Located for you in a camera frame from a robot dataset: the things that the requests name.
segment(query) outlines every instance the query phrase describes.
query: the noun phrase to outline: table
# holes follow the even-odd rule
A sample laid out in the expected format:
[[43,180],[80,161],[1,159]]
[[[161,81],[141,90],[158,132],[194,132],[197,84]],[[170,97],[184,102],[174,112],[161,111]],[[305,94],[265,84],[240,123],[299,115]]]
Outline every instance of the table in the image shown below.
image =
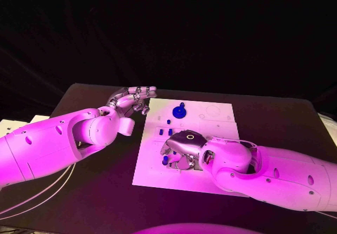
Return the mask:
[[[105,105],[119,87],[73,84],[52,117]],[[240,139],[337,163],[337,148],[307,100],[158,90],[158,98],[232,103]],[[134,133],[76,164],[57,195],[0,225],[52,233],[131,233],[170,223],[214,223],[262,233],[335,233],[335,219],[252,198],[134,186],[132,177],[145,116],[134,113]],[[62,172],[14,184],[0,192],[0,210],[34,195]],[[56,190],[42,195],[23,211]]]

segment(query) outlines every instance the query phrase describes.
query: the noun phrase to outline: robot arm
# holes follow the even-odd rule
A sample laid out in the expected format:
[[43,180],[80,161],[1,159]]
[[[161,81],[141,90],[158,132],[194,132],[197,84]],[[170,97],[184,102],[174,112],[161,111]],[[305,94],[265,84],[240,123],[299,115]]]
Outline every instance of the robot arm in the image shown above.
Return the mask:
[[57,172],[112,142],[116,133],[129,136],[132,111],[148,107],[155,87],[116,91],[106,106],[89,108],[29,124],[0,138],[0,188]]
[[216,186],[298,211],[337,211],[337,164],[295,151],[240,144],[242,140],[181,131],[167,140],[161,155],[180,153],[167,168],[201,167]]

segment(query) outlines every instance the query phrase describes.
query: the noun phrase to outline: black background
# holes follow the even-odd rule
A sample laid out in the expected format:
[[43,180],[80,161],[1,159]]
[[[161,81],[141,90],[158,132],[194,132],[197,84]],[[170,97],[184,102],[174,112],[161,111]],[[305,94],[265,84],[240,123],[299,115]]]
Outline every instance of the black background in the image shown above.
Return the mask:
[[1,1],[0,117],[49,115],[73,83],[308,99],[337,114],[332,6]]

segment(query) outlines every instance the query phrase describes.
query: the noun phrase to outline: blue object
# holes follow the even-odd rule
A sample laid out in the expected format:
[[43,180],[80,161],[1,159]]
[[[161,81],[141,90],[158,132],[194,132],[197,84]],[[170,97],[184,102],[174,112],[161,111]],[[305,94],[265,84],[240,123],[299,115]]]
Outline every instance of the blue object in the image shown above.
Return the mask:
[[164,156],[164,158],[162,158],[162,165],[165,166],[167,164],[168,164],[168,157]]
[[186,116],[184,103],[180,103],[180,106],[174,107],[171,113],[175,118],[183,118]]

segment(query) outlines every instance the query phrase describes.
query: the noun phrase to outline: white cable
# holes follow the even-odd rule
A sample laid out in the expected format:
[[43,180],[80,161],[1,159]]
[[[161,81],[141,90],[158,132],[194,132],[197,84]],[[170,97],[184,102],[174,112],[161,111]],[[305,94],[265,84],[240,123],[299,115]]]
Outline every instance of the white cable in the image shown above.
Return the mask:
[[50,188],[52,186],[57,183],[57,181],[62,179],[62,177],[65,176],[70,166],[66,168],[63,174],[60,175],[60,177],[57,178],[57,180],[31,197],[29,198],[26,201],[23,201],[21,203],[18,203],[17,205],[14,205],[13,207],[10,207],[8,209],[6,209],[4,211],[0,212],[0,215],[3,213],[6,213],[7,211],[13,210],[14,208],[17,208],[18,206],[21,206],[24,203],[27,203],[31,199],[34,199],[39,195],[42,195]]
[[33,206],[30,209],[24,210],[23,212],[20,212],[20,213],[17,213],[17,214],[14,214],[14,215],[11,215],[11,216],[7,216],[7,217],[4,217],[4,218],[0,218],[0,220],[7,219],[7,218],[11,218],[11,217],[14,217],[14,216],[17,216],[17,215],[26,213],[27,211],[30,211],[31,209],[34,209],[37,206],[40,206],[40,205],[56,195],[56,193],[59,192],[59,190],[63,188],[67,179],[70,178],[70,175],[72,175],[72,172],[73,172],[73,168],[75,168],[75,164],[73,164],[73,167],[72,167],[70,174],[69,174],[69,176],[67,176],[67,178],[66,178],[66,180],[65,180],[65,182],[63,182],[60,188],[59,188],[57,191],[52,194],[52,196],[50,196],[43,202],[40,202],[36,206]]
[[325,213],[322,213],[322,212],[319,212],[319,211],[315,211],[317,213],[319,213],[319,214],[322,214],[322,215],[325,215],[325,216],[328,216],[328,217],[331,217],[331,218],[337,218],[335,216],[332,216],[332,215],[330,215],[330,214],[325,214]]

